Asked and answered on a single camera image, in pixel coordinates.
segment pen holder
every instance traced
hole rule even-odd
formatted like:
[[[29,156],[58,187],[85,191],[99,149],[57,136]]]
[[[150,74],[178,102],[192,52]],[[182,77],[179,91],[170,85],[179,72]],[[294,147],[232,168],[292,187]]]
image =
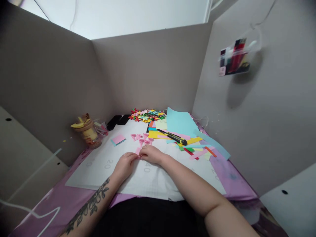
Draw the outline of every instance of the pen holder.
[[[218,61],[220,62],[219,76],[249,72],[251,61],[255,53],[261,50],[262,47],[261,31],[257,26],[254,29],[258,32],[258,38],[257,40],[252,41],[247,47],[243,47],[242,49],[236,49],[236,41],[235,43],[221,51],[222,55],[218,59]],[[244,37],[252,31],[252,29],[246,31],[240,37],[240,40],[245,41],[246,39]]]

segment colorful paper stars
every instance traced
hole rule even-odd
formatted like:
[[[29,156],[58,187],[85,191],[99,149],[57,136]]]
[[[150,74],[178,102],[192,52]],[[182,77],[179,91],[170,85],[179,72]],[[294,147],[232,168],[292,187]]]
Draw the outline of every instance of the colorful paper stars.
[[[131,110],[132,115],[129,116],[129,119],[133,119],[137,122],[142,121],[148,123],[151,121],[157,121],[158,119],[164,119],[166,117],[165,113],[156,110],[143,110],[139,111],[136,108]]]

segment white paper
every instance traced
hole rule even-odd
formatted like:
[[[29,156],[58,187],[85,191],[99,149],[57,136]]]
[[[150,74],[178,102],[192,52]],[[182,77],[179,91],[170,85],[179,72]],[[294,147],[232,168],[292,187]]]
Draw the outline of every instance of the white paper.
[[[147,124],[133,120],[129,120],[126,125],[116,125],[104,138],[102,145],[93,150],[76,169],[66,182],[66,186],[97,190],[112,174],[119,158],[126,152],[135,152],[139,147],[139,141],[133,141],[130,135],[143,134],[146,129]],[[120,134],[126,138],[126,141],[114,147],[110,140]],[[188,153],[180,151],[172,144],[166,144],[164,139],[155,139],[152,145],[192,169],[221,194],[226,194],[221,182],[216,179],[216,174],[212,172],[213,167],[209,161],[190,160]],[[143,160],[135,161],[133,173],[118,192],[173,201],[184,199],[169,175],[160,166]]]

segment tattoo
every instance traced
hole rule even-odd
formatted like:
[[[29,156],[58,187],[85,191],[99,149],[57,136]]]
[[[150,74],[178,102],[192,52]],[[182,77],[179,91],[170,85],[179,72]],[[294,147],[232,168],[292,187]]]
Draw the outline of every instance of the tattoo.
[[[83,216],[88,215],[88,212],[90,212],[90,216],[98,210],[98,207],[96,206],[97,203],[101,201],[101,198],[105,198],[105,192],[109,190],[108,187],[105,187],[110,181],[110,177],[107,178],[107,180],[99,187],[99,189],[93,194],[93,196],[80,208],[80,210],[77,212],[77,214],[71,219],[71,221],[68,223],[64,231],[61,233],[67,233],[67,235],[73,230],[73,226],[75,222],[77,221],[77,227],[82,222]]]

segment person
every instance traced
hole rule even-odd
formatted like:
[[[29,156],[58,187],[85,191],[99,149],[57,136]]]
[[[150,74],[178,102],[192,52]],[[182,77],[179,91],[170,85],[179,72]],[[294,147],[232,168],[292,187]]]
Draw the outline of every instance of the person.
[[[258,236],[240,212],[192,170],[152,145],[143,146],[139,154],[169,174],[185,201],[135,197],[107,210],[138,158],[128,152],[60,236],[198,236],[195,212],[204,218],[210,236]]]

